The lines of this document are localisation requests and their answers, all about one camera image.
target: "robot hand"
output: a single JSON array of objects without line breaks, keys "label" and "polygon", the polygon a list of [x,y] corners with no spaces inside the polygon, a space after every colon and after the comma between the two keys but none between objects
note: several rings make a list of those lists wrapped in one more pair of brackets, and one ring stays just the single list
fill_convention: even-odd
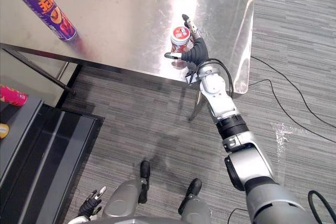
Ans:
[{"label": "robot hand", "polygon": [[102,187],[99,191],[94,190],[80,206],[78,216],[71,220],[68,224],[77,224],[91,221],[97,217],[97,213],[101,210],[100,197],[106,191],[106,186]]},{"label": "robot hand", "polygon": [[185,14],[182,18],[185,21],[184,25],[189,28],[193,36],[194,47],[188,52],[167,52],[164,56],[174,60],[193,62],[198,66],[209,59],[208,49],[194,22]]}]

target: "wire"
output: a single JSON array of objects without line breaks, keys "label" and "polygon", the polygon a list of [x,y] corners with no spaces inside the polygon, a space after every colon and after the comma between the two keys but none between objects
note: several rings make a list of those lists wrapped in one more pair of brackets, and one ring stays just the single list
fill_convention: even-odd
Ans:
[{"label": "wire", "polygon": [[301,128],[305,129],[306,131],[309,131],[310,133],[315,134],[316,136],[319,136],[319,137],[321,137],[321,138],[324,138],[324,139],[326,139],[326,140],[328,140],[328,141],[330,141],[330,142],[336,143],[336,141],[331,140],[331,139],[329,139],[329,138],[327,138],[327,137],[325,137],[325,136],[322,136],[322,135],[320,135],[320,134],[318,134],[318,133],[316,133],[316,132],[314,132],[314,131],[312,131],[312,130],[306,128],[306,127],[304,127],[302,124],[298,123],[295,119],[293,119],[293,118],[287,113],[287,111],[283,108],[283,106],[281,105],[281,103],[280,103],[280,101],[279,101],[277,95],[274,93],[273,84],[272,84],[272,82],[271,82],[270,79],[264,79],[264,80],[261,80],[261,81],[257,81],[257,82],[255,82],[255,83],[250,84],[249,86],[256,85],[256,84],[261,83],[261,82],[263,82],[263,81],[269,81],[269,83],[271,84],[272,93],[273,93],[275,99],[277,100],[277,102],[278,102],[280,108],[282,109],[282,111],[284,111],[284,113],[285,113],[285,114],[286,114],[286,115],[287,115],[293,122],[295,122],[298,126],[300,126]]},{"label": "wire", "polygon": [[326,201],[326,199],[318,192],[318,191],[309,191],[308,193],[308,203],[309,203],[309,206],[310,206],[310,209],[315,217],[315,220],[318,222],[318,224],[322,224],[322,221],[315,209],[315,206],[314,206],[314,202],[313,202],[313,195],[316,195],[317,197],[319,197],[319,199],[322,201],[322,203],[324,204],[324,206],[326,207],[327,211],[329,212],[332,220],[334,223],[336,223],[336,215],[335,215],[335,212],[332,210],[332,208],[330,207],[329,203]]},{"label": "wire", "polygon": [[321,118],[319,118],[310,108],[309,108],[309,106],[308,106],[308,104],[306,103],[306,100],[305,100],[305,98],[303,97],[303,94],[301,93],[301,91],[298,89],[298,87],[296,87],[295,86],[295,84],[294,83],[292,83],[288,78],[287,78],[287,76],[285,76],[283,73],[281,73],[279,70],[277,70],[277,69],[275,69],[274,67],[272,67],[270,64],[268,64],[268,63],[266,63],[266,62],[264,62],[263,60],[260,60],[259,58],[257,58],[257,57],[254,57],[254,56],[251,56],[251,58],[253,58],[253,59],[256,59],[256,60],[258,60],[258,61],[260,61],[260,62],[262,62],[263,64],[265,64],[265,65],[267,65],[267,66],[269,66],[271,69],[273,69],[275,72],[277,72],[278,74],[280,74],[280,75],[282,75],[298,92],[299,92],[299,94],[301,95],[301,97],[302,97],[302,99],[303,99],[303,102],[304,102],[304,104],[305,104],[305,106],[307,107],[307,109],[309,110],[309,112],[310,113],[312,113],[313,114],[313,116],[315,116],[318,120],[320,120],[321,122],[323,122],[323,123],[325,123],[325,124],[327,124],[327,125],[329,125],[329,126],[331,126],[331,127],[333,127],[333,128],[335,128],[336,129],[336,126],[335,125],[333,125],[333,124],[331,124],[331,123],[328,123],[328,122],[326,122],[325,120],[323,120],[323,119],[321,119]]},{"label": "wire", "polygon": [[201,67],[204,67],[206,65],[211,65],[211,64],[218,64],[220,65],[226,72],[227,74],[227,77],[229,79],[229,95],[230,97],[232,98],[233,97],[233,92],[234,92],[234,88],[233,88],[233,82],[232,82],[232,77],[231,77],[231,74],[229,72],[229,70],[227,69],[227,67],[218,59],[215,59],[215,58],[209,58],[208,61],[200,64],[197,66],[196,70],[192,73],[192,76],[190,78],[190,82],[189,84],[191,84],[191,81],[192,81],[192,78],[194,77],[194,74],[198,74],[198,71]]},{"label": "wire", "polygon": [[230,219],[231,219],[231,216],[233,215],[233,213],[234,213],[236,210],[240,210],[240,211],[248,212],[246,209],[243,209],[243,208],[235,208],[235,209],[233,209],[233,210],[231,211],[230,215],[229,215],[229,218],[227,219],[227,224],[229,224]]}]

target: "metal table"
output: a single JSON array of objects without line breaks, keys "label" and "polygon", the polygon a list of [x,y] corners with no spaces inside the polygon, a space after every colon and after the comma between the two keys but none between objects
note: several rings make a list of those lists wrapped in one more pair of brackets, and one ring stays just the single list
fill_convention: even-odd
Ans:
[{"label": "metal table", "polygon": [[1,0],[2,47],[185,82],[187,67],[163,57],[185,13],[200,28],[209,55],[228,67],[235,92],[247,92],[254,0],[55,1],[78,29],[75,40],[59,40],[23,1]]}]

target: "pink can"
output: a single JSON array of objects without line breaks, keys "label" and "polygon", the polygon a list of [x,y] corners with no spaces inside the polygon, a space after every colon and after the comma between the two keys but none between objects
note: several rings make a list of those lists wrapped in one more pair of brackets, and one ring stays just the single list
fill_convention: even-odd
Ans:
[{"label": "pink can", "polygon": [[0,101],[8,102],[14,106],[22,106],[26,103],[28,95],[7,86],[0,87]]},{"label": "pink can", "polygon": [[190,31],[185,26],[176,27],[171,36],[172,52],[187,52],[187,45],[190,40]]}]

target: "snack canister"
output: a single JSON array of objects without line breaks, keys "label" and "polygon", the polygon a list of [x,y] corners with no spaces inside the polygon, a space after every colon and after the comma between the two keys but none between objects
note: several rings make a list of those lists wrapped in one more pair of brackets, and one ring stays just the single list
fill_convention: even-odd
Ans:
[{"label": "snack canister", "polygon": [[26,103],[28,95],[7,86],[0,86],[0,101],[11,105],[22,106]]},{"label": "snack canister", "polygon": [[172,52],[186,52],[190,40],[190,31],[185,26],[176,27],[171,36]]},{"label": "snack canister", "polygon": [[76,35],[75,27],[54,0],[23,1],[61,40],[70,40]]},{"label": "snack canister", "polygon": [[0,138],[7,136],[9,127],[7,124],[0,123]]}]

